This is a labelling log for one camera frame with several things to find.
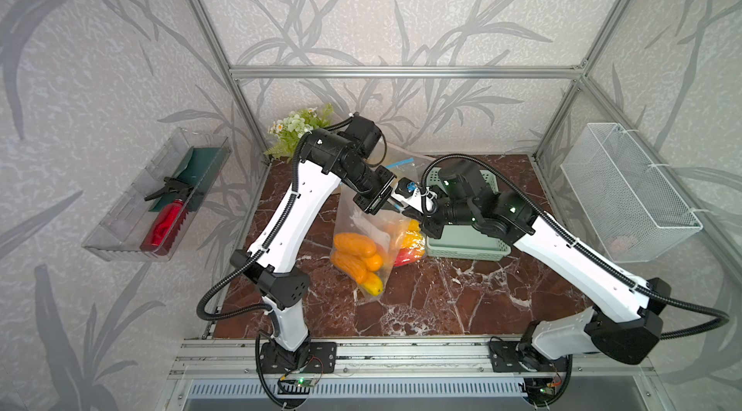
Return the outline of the orange yellow mango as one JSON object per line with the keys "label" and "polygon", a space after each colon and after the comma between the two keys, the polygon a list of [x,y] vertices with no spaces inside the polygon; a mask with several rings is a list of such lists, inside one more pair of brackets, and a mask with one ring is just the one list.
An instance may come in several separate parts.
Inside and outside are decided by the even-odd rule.
{"label": "orange yellow mango", "polygon": [[425,248],[425,237],[423,236],[420,223],[417,220],[409,221],[406,230],[402,233],[399,247],[403,248]]}

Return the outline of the red yellow mango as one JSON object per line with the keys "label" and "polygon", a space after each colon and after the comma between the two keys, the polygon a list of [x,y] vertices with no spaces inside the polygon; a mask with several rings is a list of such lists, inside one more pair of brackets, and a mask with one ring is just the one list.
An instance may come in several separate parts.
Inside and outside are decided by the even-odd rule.
{"label": "red yellow mango", "polygon": [[425,251],[418,248],[403,248],[400,249],[396,259],[394,261],[394,267],[401,267],[409,264],[417,263],[421,258],[425,256]]}

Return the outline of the clear zip-top bag blue zipper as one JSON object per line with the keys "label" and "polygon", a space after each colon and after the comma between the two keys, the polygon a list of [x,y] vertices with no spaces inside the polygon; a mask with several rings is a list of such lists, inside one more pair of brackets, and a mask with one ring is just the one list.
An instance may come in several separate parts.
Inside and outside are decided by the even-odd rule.
{"label": "clear zip-top bag blue zipper", "polygon": [[[411,181],[419,181],[419,175],[429,163],[427,158],[417,157],[409,153],[395,151],[392,158],[385,161],[384,166],[393,172],[397,178],[407,177]],[[425,257],[425,237],[420,230],[417,219],[409,219],[401,225],[397,233],[398,252],[394,267],[412,265]]]}

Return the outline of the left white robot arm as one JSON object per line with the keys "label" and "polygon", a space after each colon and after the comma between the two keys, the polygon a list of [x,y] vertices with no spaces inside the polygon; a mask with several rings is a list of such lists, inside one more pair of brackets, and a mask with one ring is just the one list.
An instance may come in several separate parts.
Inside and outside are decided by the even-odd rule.
{"label": "left white robot arm", "polygon": [[[355,206],[367,215],[377,214],[390,199],[393,173],[367,162],[383,138],[373,121],[358,114],[304,134],[291,161],[290,187],[272,219],[247,250],[234,252],[235,270],[200,299],[197,316],[216,322],[262,310],[274,328],[268,353],[280,368],[304,367],[310,357],[311,335],[303,318],[303,297],[310,278],[296,266],[301,243],[328,197],[341,184],[354,191]],[[261,303],[232,312],[208,312],[211,300],[239,276],[257,286]]]}

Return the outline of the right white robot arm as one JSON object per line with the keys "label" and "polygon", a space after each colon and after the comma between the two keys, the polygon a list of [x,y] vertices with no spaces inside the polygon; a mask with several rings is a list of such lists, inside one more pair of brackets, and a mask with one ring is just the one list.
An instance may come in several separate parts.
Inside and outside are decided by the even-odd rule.
{"label": "right white robot arm", "polygon": [[549,266],[591,300],[556,321],[535,321],[521,337],[524,360],[602,353],[637,365],[660,341],[701,335],[730,321],[726,312],[672,298],[659,278],[625,271],[572,235],[503,173],[477,158],[450,154],[421,175],[421,227],[442,236],[470,225]]}

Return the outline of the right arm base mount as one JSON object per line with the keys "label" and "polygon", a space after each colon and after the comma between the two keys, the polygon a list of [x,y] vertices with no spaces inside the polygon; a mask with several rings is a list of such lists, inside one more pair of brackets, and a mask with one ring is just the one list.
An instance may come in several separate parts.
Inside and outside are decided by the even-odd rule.
{"label": "right arm base mount", "polygon": [[551,374],[568,370],[567,357],[550,360],[531,347],[519,347],[519,341],[490,337],[487,348],[493,372]]}

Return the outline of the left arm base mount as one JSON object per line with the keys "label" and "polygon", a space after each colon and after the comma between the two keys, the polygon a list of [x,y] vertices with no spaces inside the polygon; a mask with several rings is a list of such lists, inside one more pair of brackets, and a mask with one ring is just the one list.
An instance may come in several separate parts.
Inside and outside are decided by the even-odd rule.
{"label": "left arm base mount", "polygon": [[333,341],[306,341],[297,351],[289,351],[275,341],[263,343],[257,357],[264,373],[333,373],[338,344]]}

